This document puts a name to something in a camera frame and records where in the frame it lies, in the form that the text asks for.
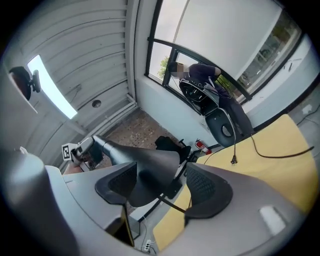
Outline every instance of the floor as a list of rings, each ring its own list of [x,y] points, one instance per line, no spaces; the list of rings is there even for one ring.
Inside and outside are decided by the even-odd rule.
[[[295,107],[288,114],[297,124],[301,133],[305,137],[308,145],[314,146],[311,151],[312,156],[315,160],[318,177],[320,177],[320,84],[312,91],[312,93],[297,107]],[[212,152],[216,152],[221,147],[214,148]],[[186,183],[186,178],[182,175],[180,178],[181,183],[184,185]],[[174,202],[179,196],[181,190],[176,195],[171,202]],[[169,206],[166,204],[160,204],[150,215],[147,216],[145,220],[141,222],[140,225],[140,236],[135,239],[135,248],[137,250],[141,249],[141,246],[146,245],[148,239],[155,241],[153,236],[153,228],[158,224],[158,222],[164,217],[164,215],[169,210]],[[157,243],[152,243],[152,247],[158,253]]]
[[[150,150],[156,149],[155,141],[160,136],[169,137],[175,143],[179,143],[171,133],[161,127],[157,121],[140,108],[103,136],[120,145]],[[98,167],[105,168],[111,165],[109,157],[104,155]]]

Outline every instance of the black cable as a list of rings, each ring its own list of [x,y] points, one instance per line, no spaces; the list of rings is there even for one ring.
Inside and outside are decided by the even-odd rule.
[[[176,83],[176,81],[175,81],[175,79],[173,78],[173,76],[171,75],[171,78],[172,78],[172,80],[174,81],[174,83],[175,83],[175,86],[181,91],[181,89],[179,88],[179,86],[177,85],[177,83]]]
[[[77,90],[77,91],[76,91],[76,93],[75,93],[75,95],[73,96],[73,98],[72,98],[72,100],[70,101],[70,103],[72,103],[72,102],[74,101],[74,99],[75,99],[75,97],[77,96],[77,94],[78,94],[79,91],[80,91],[80,90]]]
[[[303,117],[303,118],[302,118],[302,120],[301,120],[300,122],[296,123],[295,125],[296,125],[296,126],[298,126],[299,124],[301,124],[301,123],[302,123],[302,121],[303,121],[303,120],[305,120],[308,116],[310,116],[310,115],[312,115],[312,114],[316,113],[316,112],[318,111],[318,109],[319,109],[319,108],[320,108],[320,105],[315,109],[315,111],[310,112],[309,114],[307,114],[305,117]]]
[[[300,155],[303,155],[311,150],[313,150],[315,147],[312,146],[302,152],[299,152],[299,153],[295,153],[295,154],[289,154],[289,155],[282,155],[282,156],[270,156],[270,155],[263,155],[263,154],[260,154],[257,150],[257,147],[256,147],[256,143],[255,143],[255,140],[254,138],[252,137],[251,135],[251,139],[253,141],[253,145],[254,145],[254,149],[255,149],[255,152],[260,156],[260,157],[263,157],[263,158],[273,158],[273,159],[282,159],[282,158],[293,158],[293,157],[297,157],[297,156],[300,156]]]
[[[141,244],[141,249],[140,249],[140,251],[142,251],[142,246],[144,245],[144,243],[145,243],[145,240],[146,240],[146,237],[147,237],[147,226],[146,226],[146,224],[144,224],[143,222],[141,222],[143,225],[144,225],[144,227],[145,227],[145,234],[144,234],[144,238],[143,238],[143,240],[142,240],[142,244]]]
[[[223,149],[225,149],[225,147],[223,147],[223,148],[219,149],[218,151],[216,151],[216,152],[212,153],[211,155],[209,155],[209,157],[205,160],[205,162],[204,162],[203,164],[205,165],[206,162],[209,160],[209,158],[210,158],[211,156],[213,156],[215,153],[218,153],[219,151],[221,151],[221,150],[223,150]]]
[[[306,118],[306,120],[308,120],[308,121],[311,122],[311,123],[314,123],[314,124],[317,125],[317,126],[320,126],[320,124],[318,124],[316,121],[313,121],[313,120],[308,119],[308,118]]]
[[[177,211],[182,212],[183,214],[186,212],[184,209],[181,209],[180,207],[176,206],[175,204],[173,204],[172,202],[168,201],[167,199],[161,196],[158,196],[158,199],[164,202],[165,204],[167,204],[168,206],[176,209]]]
[[[310,148],[308,148],[308,149],[306,149],[306,150],[304,150],[304,151],[302,151],[302,152],[295,153],[295,154],[289,154],[289,155],[283,155],[283,156],[263,155],[263,154],[260,154],[260,153],[258,152],[257,146],[256,146],[256,142],[255,142],[254,138],[252,137],[252,134],[251,134],[250,136],[251,136],[251,139],[252,139],[252,141],[253,141],[253,145],[254,145],[255,152],[256,152],[260,157],[263,157],[263,158],[271,158],[271,159],[293,158],[293,157],[297,157],[297,156],[303,155],[303,154],[305,154],[305,153],[307,153],[307,152],[309,152],[309,151],[311,151],[311,150],[313,150],[313,149],[315,148],[314,146],[312,146],[312,147],[310,147]],[[203,164],[205,165],[206,162],[209,160],[209,158],[210,158],[211,156],[213,156],[215,153],[218,153],[219,151],[221,151],[221,150],[223,150],[223,149],[225,149],[225,148],[221,148],[220,150],[212,153],[212,154],[205,160],[205,162],[204,162]],[[233,157],[235,157],[235,155],[236,155],[236,145],[234,145],[233,153],[234,153],[234,156],[233,156]]]
[[[152,249],[154,251],[154,254],[157,255],[156,250],[152,246],[150,246],[150,249]]]
[[[236,140],[234,140],[234,144],[233,144],[233,157],[232,160],[230,161],[232,165],[238,163],[237,161],[237,157],[236,157]]]

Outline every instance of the fire extinguisher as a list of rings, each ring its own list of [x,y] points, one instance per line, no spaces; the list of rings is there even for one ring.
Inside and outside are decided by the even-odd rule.
[[[200,139],[197,139],[195,141],[195,146],[201,151],[203,151],[206,155],[209,155],[212,153],[212,151],[209,148],[207,148],[206,145]]]

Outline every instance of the desk surface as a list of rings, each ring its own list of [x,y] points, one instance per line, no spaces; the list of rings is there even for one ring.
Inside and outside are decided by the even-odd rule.
[[[309,148],[293,120],[282,115],[268,127],[253,135],[257,150],[265,156],[285,156]],[[311,152],[290,158],[264,158],[257,154],[251,138],[236,144],[238,163],[230,163],[234,147],[200,157],[199,164],[218,167],[265,181],[285,198],[307,213],[318,194],[316,163]]]

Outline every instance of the power plug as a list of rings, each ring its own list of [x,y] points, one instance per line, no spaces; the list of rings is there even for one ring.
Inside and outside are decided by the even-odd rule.
[[[150,247],[151,247],[151,240],[148,239],[145,243],[145,247],[144,247],[144,251],[145,252],[149,252],[150,251]]]

